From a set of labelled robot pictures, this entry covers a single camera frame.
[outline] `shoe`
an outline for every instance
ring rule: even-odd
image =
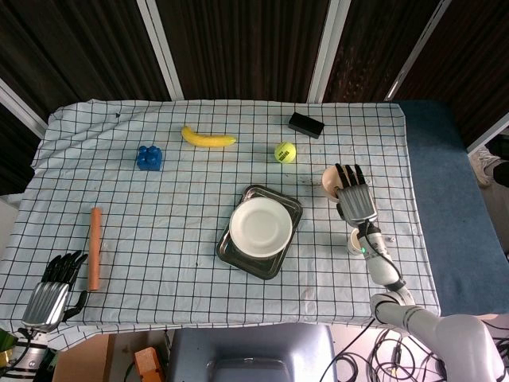
[[[484,169],[493,162],[500,160],[500,157],[493,155],[485,146],[482,146],[469,157],[469,160],[479,186],[482,188],[488,187],[492,183],[492,178],[484,172]]]

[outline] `brown curtain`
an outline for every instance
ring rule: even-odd
[[[395,98],[444,101],[479,138],[509,112],[509,2],[453,0]]]
[[[352,0],[324,102],[383,101],[438,0]]]
[[[42,119],[91,98],[169,100],[135,0],[0,6],[0,77]]]
[[[160,0],[186,99],[305,102],[328,0]]]
[[[0,195],[25,191],[39,138],[0,104]]]

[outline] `yellow banana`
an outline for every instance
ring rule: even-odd
[[[187,126],[182,129],[182,138],[192,145],[200,147],[224,147],[233,145],[237,141],[237,138],[231,135],[197,134],[191,127]]]

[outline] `white plate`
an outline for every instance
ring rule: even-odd
[[[266,258],[281,251],[292,236],[292,218],[277,201],[254,197],[244,201],[230,218],[230,236],[246,255]]]

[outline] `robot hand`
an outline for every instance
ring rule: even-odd
[[[30,296],[28,306],[23,315],[23,325],[38,333],[48,333],[61,322],[76,316],[87,301],[87,292],[83,290],[74,307],[64,311],[68,303],[70,291],[76,281],[81,264],[87,255],[81,251],[73,254],[58,255],[46,267],[42,280]]]
[[[344,168],[336,163],[337,173],[342,187],[336,189],[340,203],[336,205],[342,219],[354,228],[360,224],[376,220],[375,202],[364,180],[363,172],[358,165],[354,165],[356,173],[349,165]]]

